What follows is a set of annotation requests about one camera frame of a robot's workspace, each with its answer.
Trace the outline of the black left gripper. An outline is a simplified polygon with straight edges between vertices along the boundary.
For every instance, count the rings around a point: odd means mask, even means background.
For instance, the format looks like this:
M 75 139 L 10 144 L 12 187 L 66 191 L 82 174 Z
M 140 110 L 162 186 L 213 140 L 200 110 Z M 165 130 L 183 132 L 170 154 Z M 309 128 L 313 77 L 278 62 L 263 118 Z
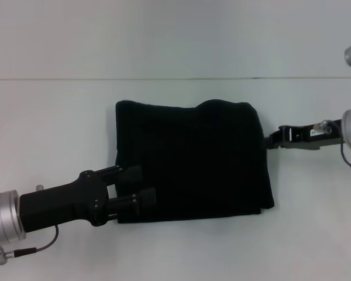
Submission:
M 139 218 L 156 206 L 154 188 L 116 192 L 111 185 L 138 184 L 143 180 L 140 166 L 112 166 L 80 173 L 77 180 L 20 196 L 20 219 L 26 233 L 74 220 L 86 220 L 99 227 L 108 220 Z

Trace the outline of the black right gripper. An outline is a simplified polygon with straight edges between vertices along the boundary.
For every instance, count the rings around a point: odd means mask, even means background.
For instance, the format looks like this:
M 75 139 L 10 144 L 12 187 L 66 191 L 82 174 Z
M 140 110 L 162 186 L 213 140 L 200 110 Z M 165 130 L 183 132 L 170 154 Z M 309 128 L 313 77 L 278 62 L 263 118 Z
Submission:
M 280 126 L 277 131 L 264 139 L 267 150 L 273 149 L 306 149 L 320 150 L 324 146 L 341 144 L 341 120 L 327 121 L 327 132 L 314 129 L 314 125 Z

